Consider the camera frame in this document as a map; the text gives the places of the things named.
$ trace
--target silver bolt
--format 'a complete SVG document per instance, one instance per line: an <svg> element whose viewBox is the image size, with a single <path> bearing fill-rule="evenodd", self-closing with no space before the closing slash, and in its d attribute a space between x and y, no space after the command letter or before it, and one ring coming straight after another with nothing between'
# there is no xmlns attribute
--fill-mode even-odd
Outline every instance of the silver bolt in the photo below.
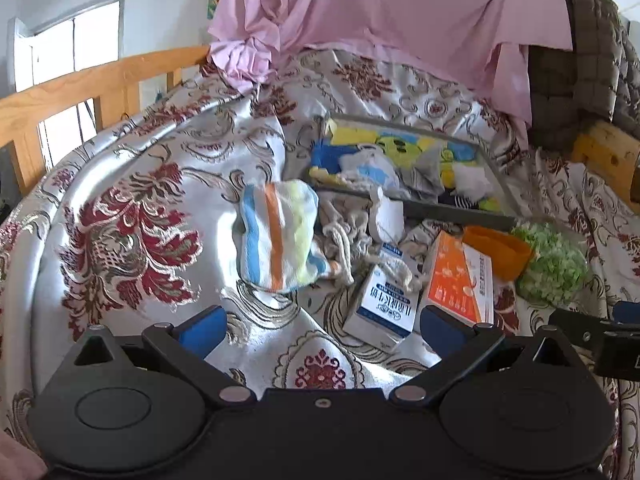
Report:
<svg viewBox="0 0 640 480"><path fill-rule="evenodd" d="M331 407L331 401L329 399L318 399L318 400L316 400L316 402L314 402L314 404L316 405L316 408L330 408Z"/></svg>
<svg viewBox="0 0 640 480"><path fill-rule="evenodd" d="M427 392L420 386L414 386L413 384L407 384L400 386L396 390L396 397L404 402L420 402L427 396Z"/></svg>
<svg viewBox="0 0 640 480"><path fill-rule="evenodd" d="M251 390L244 386L227 386L219 395L225 402L246 402L251 398Z"/></svg>

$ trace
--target window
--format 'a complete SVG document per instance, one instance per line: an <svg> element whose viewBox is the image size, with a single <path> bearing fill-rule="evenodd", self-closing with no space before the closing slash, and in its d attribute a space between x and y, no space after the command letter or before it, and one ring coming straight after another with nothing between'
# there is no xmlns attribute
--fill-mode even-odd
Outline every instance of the window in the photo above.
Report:
<svg viewBox="0 0 640 480"><path fill-rule="evenodd" d="M96 0L33 33L15 20L8 59L16 91L72 72L116 61L122 51L124 0ZM92 99L50 117L38 126L42 154L52 168L95 134Z"/></svg>

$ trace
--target floral bedspread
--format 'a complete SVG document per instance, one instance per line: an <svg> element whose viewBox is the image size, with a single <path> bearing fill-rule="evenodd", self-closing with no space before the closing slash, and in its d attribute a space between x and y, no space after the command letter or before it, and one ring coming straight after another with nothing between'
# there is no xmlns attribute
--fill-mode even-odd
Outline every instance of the floral bedspread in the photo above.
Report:
<svg viewBox="0 0 640 480"><path fill-rule="evenodd" d="M583 165L521 153L504 115L452 82L344 52L307 51L270 86L242 97L212 67L98 134L50 171L0 228L0 396L5 426L32 446L25 414L90 323L116 335L180 324L212 304L227 338L207 358L265 388L389 391L438 361L418 334L386 354L344 333L350 287L320 281L290 295L242 282L238 201L244 186L302 175L328 112L374 116L471 139L504 168L523 211L555 216L589 241L593 275L580 304L606 317L640 300L640 221ZM403 247L418 259L439 229L425 220ZM497 283L508 333L550 313ZM616 410L603 464L629 479L638 457L638 386L597 378Z"/></svg>

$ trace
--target orange stripe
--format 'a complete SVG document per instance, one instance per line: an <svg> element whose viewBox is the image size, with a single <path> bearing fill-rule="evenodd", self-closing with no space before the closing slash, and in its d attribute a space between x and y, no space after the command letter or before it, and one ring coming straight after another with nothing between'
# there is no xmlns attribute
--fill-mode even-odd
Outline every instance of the orange stripe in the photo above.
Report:
<svg viewBox="0 0 640 480"><path fill-rule="evenodd" d="M273 183L264 186L264 195L271 235L271 289L279 290L282 288L282 227Z"/></svg>

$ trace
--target black circular disc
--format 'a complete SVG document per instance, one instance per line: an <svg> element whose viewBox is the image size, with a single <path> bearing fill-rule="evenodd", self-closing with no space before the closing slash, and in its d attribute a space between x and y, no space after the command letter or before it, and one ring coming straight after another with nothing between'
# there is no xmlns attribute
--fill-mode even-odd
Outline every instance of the black circular disc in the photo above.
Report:
<svg viewBox="0 0 640 480"><path fill-rule="evenodd" d="M205 419L189 384L138 368L70 375L38 396L29 427L51 462L90 472L128 472L184 449Z"/></svg>
<svg viewBox="0 0 640 480"><path fill-rule="evenodd" d="M525 475L593 465L614 429L613 410L593 378L536 363L462 381L442 400L440 420L469 454Z"/></svg>

